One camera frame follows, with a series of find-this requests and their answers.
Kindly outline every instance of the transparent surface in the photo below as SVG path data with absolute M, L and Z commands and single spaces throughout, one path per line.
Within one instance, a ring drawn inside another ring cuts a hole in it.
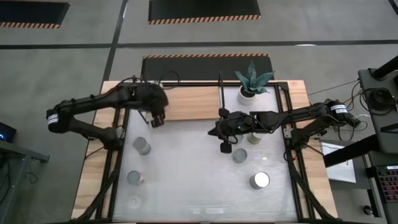
M 277 111 L 273 88 L 257 95 L 250 106 L 240 105 L 238 87 L 224 89 L 230 111 Z M 297 220 L 282 130 L 266 134 L 258 145 L 247 134 L 233 150 L 248 158 L 237 164 L 232 154 L 220 153 L 221 141 L 207 135 L 214 121 L 170 121 L 159 128 L 146 125 L 131 111 L 113 220 L 128 221 L 292 221 Z M 140 156 L 132 147 L 142 136 L 152 146 Z M 140 186 L 127 181 L 130 171 L 144 176 Z M 250 176 L 265 172 L 270 184 L 254 190 Z

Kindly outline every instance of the white paper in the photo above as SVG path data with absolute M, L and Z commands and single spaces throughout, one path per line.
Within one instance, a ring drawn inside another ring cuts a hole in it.
M 331 152 L 334 152 L 342 148 L 344 148 L 344 146 L 338 146 L 335 144 L 328 144 L 325 142 L 321 142 L 321 149 L 324 155 L 327 155 Z M 326 173 L 328 174 L 328 177 L 331 180 L 340 180 L 345 182 L 356 183 L 354 164 L 352 159 L 346 162 L 342 162 L 341 164 L 337 164 L 332 167 L 326 168 Z

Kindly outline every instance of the white pot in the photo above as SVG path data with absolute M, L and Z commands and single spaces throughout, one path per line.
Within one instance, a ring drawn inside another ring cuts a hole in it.
M 238 102 L 242 105 L 250 105 L 253 101 L 254 98 L 256 97 L 255 95 L 252 97 L 245 97 L 242 95 L 241 93 L 241 89 L 243 88 L 243 86 L 241 86 L 238 90 Z

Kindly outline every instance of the wooden table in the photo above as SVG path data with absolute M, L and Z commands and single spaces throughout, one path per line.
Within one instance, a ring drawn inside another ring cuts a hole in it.
M 287 80 L 287 81 L 273 81 L 273 82 L 287 82 L 289 84 L 290 98 L 292 102 L 293 109 L 302 108 L 309 106 L 309 100 L 307 96 L 307 91 L 305 89 L 303 80 Z M 104 82 L 102 93 L 108 91 L 110 88 L 114 87 L 118 82 Z M 286 110 L 286 102 L 283 101 L 284 110 Z M 94 125 L 101 128 L 109 127 L 112 125 L 114 118 L 114 109 L 106 108 L 98 110 L 94 119 Z M 119 124 L 122 123 L 124 118 L 124 111 L 121 112 L 119 117 Z M 297 123 L 298 128 L 306 126 L 311 121 L 302 121 Z M 309 145 L 318 149 L 320 151 L 319 141 L 310 140 Z M 100 148 L 102 144 L 98 141 L 91 141 L 88 145 L 87 154 Z M 116 155 L 118 152 L 113 152 L 113 163 L 111 168 L 113 168 L 114 162 L 116 160 Z M 335 202 L 331 193 L 331 188 L 326 174 L 325 164 L 323 158 L 320 154 L 314 152 L 313 150 L 304 149 L 302 151 L 308 182 L 311 191 L 314 193 L 319 202 L 324 206 L 324 208 L 334 217 L 337 217 L 337 211 L 335 207 Z M 101 187 L 102 176 L 104 172 L 104 164 L 106 159 L 106 151 L 100 150 L 97 153 L 87 159 L 83 165 L 83 170 L 81 173 L 80 183 L 78 186 L 78 191 L 76 195 L 75 205 L 72 211 L 71 218 L 79 217 L 90 205 L 90 203 L 95 198 L 96 194 L 99 192 Z M 108 213 L 109 197 L 111 191 L 109 190 L 105 196 L 105 203 L 103 207 L 103 218 L 106 217 Z M 300 201 L 303 208 L 304 217 L 308 217 L 307 206 L 305 203 L 305 196 L 301 189 L 299 189 Z

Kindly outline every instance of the black mat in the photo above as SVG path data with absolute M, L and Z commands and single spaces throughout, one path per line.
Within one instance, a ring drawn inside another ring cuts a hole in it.
M 223 72 L 223 80 L 237 80 L 234 71 L 247 74 L 250 61 L 256 66 L 257 75 L 272 71 L 267 54 L 201 54 L 201 55 L 150 55 L 142 61 L 142 75 L 147 80 L 175 71 L 181 80 L 218 80 Z M 172 73 L 163 80 L 177 80 Z
M 149 24 L 260 19 L 257 0 L 151 0 Z
M 0 26 L 57 29 L 70 3 L 0 1 Z

